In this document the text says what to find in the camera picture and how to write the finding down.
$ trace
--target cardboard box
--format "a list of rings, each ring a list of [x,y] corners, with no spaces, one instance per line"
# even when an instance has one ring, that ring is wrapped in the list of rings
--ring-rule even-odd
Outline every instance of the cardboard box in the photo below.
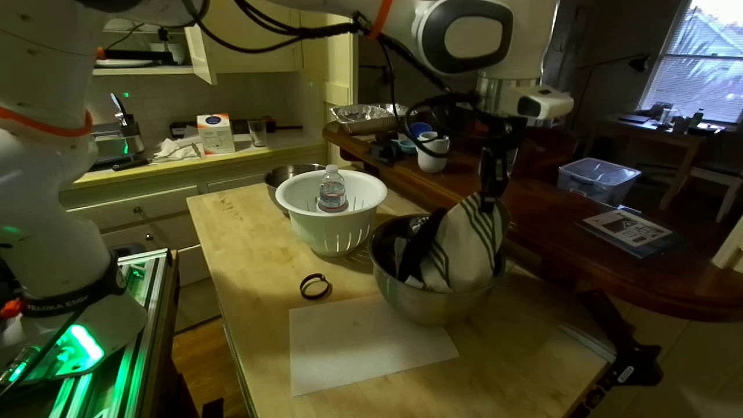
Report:
[[[196,125],[207,153],[236,153],[231,115],[200,115]]]

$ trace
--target wooden floor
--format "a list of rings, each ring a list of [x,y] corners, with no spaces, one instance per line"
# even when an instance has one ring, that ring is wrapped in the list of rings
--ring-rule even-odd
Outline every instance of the wooden floor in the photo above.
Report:
[[[185,374],[196,406],[223,400],[225,418],[246,417],[223,321],[211,321],[175,338],[173,358]]]

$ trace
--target bottle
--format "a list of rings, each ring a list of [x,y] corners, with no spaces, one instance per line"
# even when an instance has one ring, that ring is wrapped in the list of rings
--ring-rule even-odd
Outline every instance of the bottle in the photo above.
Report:
[[[329,166],[319,189],[319,211],[338,213],[347,210],[348,210],[347,181],[340,175],[340,168]]]

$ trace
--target white paper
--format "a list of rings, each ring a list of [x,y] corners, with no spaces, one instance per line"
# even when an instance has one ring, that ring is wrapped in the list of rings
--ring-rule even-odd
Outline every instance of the white paper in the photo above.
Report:
[[[290,387],[306,394],[457,358],[443,328],[397,317],[383,297],[290,311]]]

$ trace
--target black rubber ring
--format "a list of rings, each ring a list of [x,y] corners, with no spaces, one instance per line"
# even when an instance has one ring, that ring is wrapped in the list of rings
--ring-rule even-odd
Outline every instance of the black rubber ring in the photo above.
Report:
[[[323,291],[322,292],[309,292],[311,285],[322,284]],[[304,299],[323,299],[325,296],[330,296],[333,284],[323,277],[323,275],[309,275],[302,278],[300,284],[300,292]]]

